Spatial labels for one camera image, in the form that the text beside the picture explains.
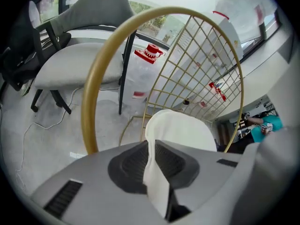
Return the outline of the grey upholstered chair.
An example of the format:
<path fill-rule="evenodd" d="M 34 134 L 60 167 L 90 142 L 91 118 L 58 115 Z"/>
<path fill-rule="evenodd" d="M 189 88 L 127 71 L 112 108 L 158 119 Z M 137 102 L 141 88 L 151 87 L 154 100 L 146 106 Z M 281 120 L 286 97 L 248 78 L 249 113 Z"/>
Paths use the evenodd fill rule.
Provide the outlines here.
<path fill-rule="evenodd" d="M 78 0 L 68 10 L 41 24 L 37 31 L 46 30 L 55 53 L 38 72 L 34 85 L 37 92 L 31 103 L 31 110 L 38 111 L 36 102 L 42 91 L 51 92 L 56 105 L 71 113 L 59 90 L 68 87 L 82 87 L 102 43 L 78 43 L 61 48 L 57 37 L 68 31 L 87 26 L 119 27 L 134 12 L 129 0 Z"/>

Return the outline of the cream seat cushion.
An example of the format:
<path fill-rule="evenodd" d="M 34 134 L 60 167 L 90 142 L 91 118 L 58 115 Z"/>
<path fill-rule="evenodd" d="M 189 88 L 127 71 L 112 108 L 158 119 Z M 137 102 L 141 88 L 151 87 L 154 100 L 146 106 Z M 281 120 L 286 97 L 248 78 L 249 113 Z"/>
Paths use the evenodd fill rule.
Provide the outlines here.
<path fill-rule="evenodd" d="M 146 125 L 145 139 L 148 142 L 148 162 L 144 170 L 143 184 L 146 185 L 150 202 L 158 213 L 165 217 L 170 183 L 156 162 L 156 141 L 168 141 L 214 152 L 217 151 L 216 144 L 204 122 L 168 109 L 161 110 L 151 117 Z"/>

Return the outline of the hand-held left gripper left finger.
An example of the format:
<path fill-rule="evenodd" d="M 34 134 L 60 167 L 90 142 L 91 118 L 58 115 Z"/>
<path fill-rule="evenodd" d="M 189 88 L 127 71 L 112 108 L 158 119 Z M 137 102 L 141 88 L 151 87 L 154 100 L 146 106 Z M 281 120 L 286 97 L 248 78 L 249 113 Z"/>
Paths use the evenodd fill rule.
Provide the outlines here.
<path fill-rule="evenodd" d="M 81 184 L 60 220 L 69 225 L 165 225 L 146 195 L 130 194 L 110 179 L 108 165 L 136 143 L 86 155 L 54 174 L 31 195 L 45 208 L 69 181 Z"/>

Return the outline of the black office chair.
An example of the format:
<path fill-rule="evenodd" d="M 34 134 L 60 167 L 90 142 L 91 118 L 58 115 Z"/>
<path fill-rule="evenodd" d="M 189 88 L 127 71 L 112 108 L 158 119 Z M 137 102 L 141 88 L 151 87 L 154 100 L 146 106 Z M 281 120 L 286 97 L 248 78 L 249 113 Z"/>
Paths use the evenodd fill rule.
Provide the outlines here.
<path fill-rule="evenodd" d="M 36 4 L 30 0 L 14 22 L 0 54 L 0 74 L 14 90 L 21 90 L 33 80 L 44 63 L 57 52 L 52 35 L 41 38 L 41 33 L 47 31 Z"/>

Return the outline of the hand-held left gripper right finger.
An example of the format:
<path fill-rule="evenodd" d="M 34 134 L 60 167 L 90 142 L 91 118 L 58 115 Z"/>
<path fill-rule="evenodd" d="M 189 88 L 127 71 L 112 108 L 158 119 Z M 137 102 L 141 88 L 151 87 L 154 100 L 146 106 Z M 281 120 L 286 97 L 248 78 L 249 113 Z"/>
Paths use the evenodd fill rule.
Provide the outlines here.
<path fill-rule="evenodd" d="M 221 153 L 195 149 L 168 141 L 159 144 L 187 155 L 186 162 L 196 160 L 199 173 L 188 186 L 175 190 L 180 205 L 190 209 L 190 213 L 173 223 L 155 217 L 155 225 L 230 225 L 234 206 L 244 185 L 239 165 L 241 154 Z"/>

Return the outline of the gold wire chair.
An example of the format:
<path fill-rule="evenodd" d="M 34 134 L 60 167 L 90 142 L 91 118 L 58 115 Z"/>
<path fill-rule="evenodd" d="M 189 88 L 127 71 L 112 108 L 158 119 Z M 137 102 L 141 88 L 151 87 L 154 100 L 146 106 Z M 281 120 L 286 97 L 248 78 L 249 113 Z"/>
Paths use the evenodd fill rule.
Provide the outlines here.
<path fill-rule="evenodd" d="M 140 25 L 147 22 L 148 20 L 154 19 L 158 16 L 169 15 L 169 14 L 183 14 L 189 15 L 191 17 L 197 17 L 208 24 L 210 24 L 214 29 L 216 29 L 219 34 L 224 38 L 228 46 L 230 47 L 234 58 L 236 60 L 236 65 L 239 70 L 240 85 L 241 85 L 241 99 L 240 99 L 240 112 L 238 115 L 238 121 L 241 119 L 241 113 L 243 108 L 244 100 L 244 82 L 243 75 L 240 66 L 240 59 L 226 33 L 218 26 L 210 17 L 205 14 L 201 14 L 194 10 L 184 8 L 184 7 L 158 7 L 143 11 L 137 15 L 132 16 L 121 24 L 115 32 L 107 39 L 102 49 L 96 55 L 89 74 L 87 76 L 84 92 L 82 95 L 82 105 L 81 105 L 81 128 L 82 137 L 87 153 L 93 154 L 98 152 L 98 145 L 96 139 L 95 131 L 95 112 L 97 105 L 98 91 L 103 80 L 105 71 L 115 54 L 116 50 L 119 48 L 124 39 L 133 33 Z"/>

